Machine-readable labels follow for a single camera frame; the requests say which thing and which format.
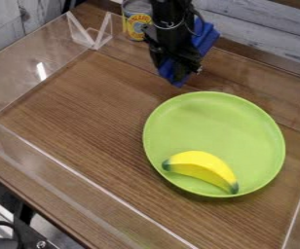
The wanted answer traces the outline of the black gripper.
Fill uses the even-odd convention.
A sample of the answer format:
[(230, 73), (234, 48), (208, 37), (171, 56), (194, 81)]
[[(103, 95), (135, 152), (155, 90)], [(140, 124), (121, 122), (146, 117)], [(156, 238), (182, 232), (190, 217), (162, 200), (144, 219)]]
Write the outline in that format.
[[(194, 18), (184, 19), (175, 26), (158, 26), (155, 23), (142, 26), (144, 41), (155, 67), (159, 67), (167, 55), (179, 54), (190, 43), (194, 34)], [(186, 59), (174, 62), (174, 81), (180, 82), (190, 74)]]

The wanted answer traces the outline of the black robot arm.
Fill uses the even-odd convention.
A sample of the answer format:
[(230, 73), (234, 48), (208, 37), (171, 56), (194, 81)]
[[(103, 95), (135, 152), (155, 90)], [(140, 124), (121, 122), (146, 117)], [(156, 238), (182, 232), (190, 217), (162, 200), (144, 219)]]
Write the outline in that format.
[(174, 85), (184, 84), (200, 67), (202, 55), (192, 44), (191, 0), (150, 0), (151, 23), (142, 26), (148, 53), (159, 75)]

